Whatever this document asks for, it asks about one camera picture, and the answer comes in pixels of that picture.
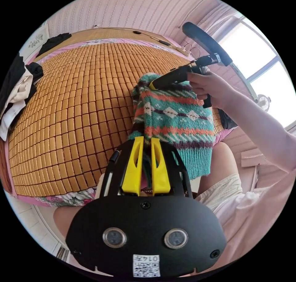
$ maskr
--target striped wallpaper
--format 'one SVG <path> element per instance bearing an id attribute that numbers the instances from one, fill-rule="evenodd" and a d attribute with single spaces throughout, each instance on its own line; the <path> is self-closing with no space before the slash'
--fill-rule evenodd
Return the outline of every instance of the striped wallpaper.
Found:
<path id="1" fill-rule="evenodd" d="M 178 43 L 185 39 L 183 21 L 204 24 L 205 18 L 222 6 L 219 0 L 76 0 L 47 23 L 51 37 L 101 27 L 126 27 L 168 36 Z"/>

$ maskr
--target hand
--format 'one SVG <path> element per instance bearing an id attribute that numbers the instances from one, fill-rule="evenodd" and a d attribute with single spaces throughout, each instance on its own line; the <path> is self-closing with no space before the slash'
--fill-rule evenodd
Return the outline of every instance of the hand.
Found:
<path id="1" fill-rule="evenodd" d="M 188 73 L 189 81 L 193 91 L 199 100 L 207 99 L 207 94 L 211 96 L 212 106 L 223 109 L 233 98 L 236 92 L 225 80 L 205 68 L 206 75 Z"/>

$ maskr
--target window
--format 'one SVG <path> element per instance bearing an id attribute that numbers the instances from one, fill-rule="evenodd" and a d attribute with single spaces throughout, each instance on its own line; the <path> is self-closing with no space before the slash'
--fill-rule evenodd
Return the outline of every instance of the window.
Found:
<path id="1" fill-rule="evenodd" d="M 290 77 L 280 62 L 251 82 L 256 94 L 264 94 L 271 99 L 268 113 L 283 127 L 296 121 L 296 94 Z"/>
<path id="2" fill-rule="evenodd" d="M 283 127 L 296 121 L 296 94 L 276 50 L 247 18 L 240 19 L 219 44 L 232 58 L 255 93 L 270 97 L 268 113 Z"/>
<path id="3" fill-rule="evenodd" d="M 276 56 L 262 38 L 242 23 L 238 24 L 219 44 L 246 79 Z"/>

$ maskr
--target bed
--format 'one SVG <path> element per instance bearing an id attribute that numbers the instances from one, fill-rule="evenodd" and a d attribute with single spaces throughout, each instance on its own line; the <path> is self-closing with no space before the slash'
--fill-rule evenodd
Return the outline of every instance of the bed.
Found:
<path id="1" fill-rule="evenodd" d="M 32 59 L 44 77 L 6 143 L 4 189 L 39 206 L 82 206 L 132 126 L 131 90 L 147 72 L 164 74 L 192 60 L 159 35 L 89 30 Z M 216 143 L 224 130 L 213 109 Z"/>

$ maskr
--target camera lens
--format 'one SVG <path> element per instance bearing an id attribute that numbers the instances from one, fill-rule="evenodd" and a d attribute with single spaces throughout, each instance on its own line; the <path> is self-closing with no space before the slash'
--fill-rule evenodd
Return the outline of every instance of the camera lens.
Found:
<path id="1" fill-rule="evenodd" d="M 120 248 L 126 243 L 126 235 L 121 229 L 111 227 L 104 231 L 103 241 L 111 248 Z"/>
<path id="2" fill-rule="evenodd" d="M 182 229 L 169 230 L 164 236 L 164 243 L 171 249 L 179 249 L 188 241 L 187 233 Z"/>

